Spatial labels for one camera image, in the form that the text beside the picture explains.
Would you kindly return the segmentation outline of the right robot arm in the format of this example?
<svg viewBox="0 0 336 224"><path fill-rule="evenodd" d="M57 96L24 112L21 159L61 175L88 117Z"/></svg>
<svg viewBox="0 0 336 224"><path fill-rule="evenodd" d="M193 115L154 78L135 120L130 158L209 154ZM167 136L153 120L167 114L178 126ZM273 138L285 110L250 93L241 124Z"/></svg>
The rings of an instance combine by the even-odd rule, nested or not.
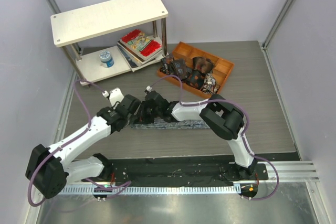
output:
<svg viewBox="0 0 336 224"><path fill-rule="evenodd" d="M234 154L237 173L250 179L257 160L245 139L244 113L219 94L198 102L169 102L156 91L148 91L132 126L153 129L209 128L226 140Z"/></svg>

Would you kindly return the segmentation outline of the grey floral tie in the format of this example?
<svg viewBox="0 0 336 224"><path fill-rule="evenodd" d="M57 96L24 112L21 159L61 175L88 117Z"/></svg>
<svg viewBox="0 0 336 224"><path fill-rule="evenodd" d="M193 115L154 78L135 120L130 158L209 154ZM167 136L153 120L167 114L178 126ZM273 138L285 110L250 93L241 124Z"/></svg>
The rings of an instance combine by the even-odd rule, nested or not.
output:
<svg viewBox="0 0 336 224"><path fill-rule="evenodd" d="M132 123L130 127L133 129L159 129L159 130L184 130L184 129L210 129L210 127L202 120L186 120L180 122L165 122L163 119L155 119L150 124Z"/></svg>

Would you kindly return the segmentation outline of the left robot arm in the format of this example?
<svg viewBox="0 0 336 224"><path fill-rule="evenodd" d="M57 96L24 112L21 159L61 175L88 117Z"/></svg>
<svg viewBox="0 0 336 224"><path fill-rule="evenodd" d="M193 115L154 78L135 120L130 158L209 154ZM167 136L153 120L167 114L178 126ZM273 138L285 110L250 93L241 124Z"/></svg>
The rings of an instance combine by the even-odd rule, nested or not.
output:
<svg viewBox="0 0 336 224"><path fill-rule="evenodd" d="M35 187L46 199L58 195L66 185L96 178L102 182L111 178L112 163L102 154L87 159L76 158L91 145L125 128L141 104L127 94L111 107L101 109L85 126L49 147L37 145L31 153L26 170L29 188Z"/></svg>

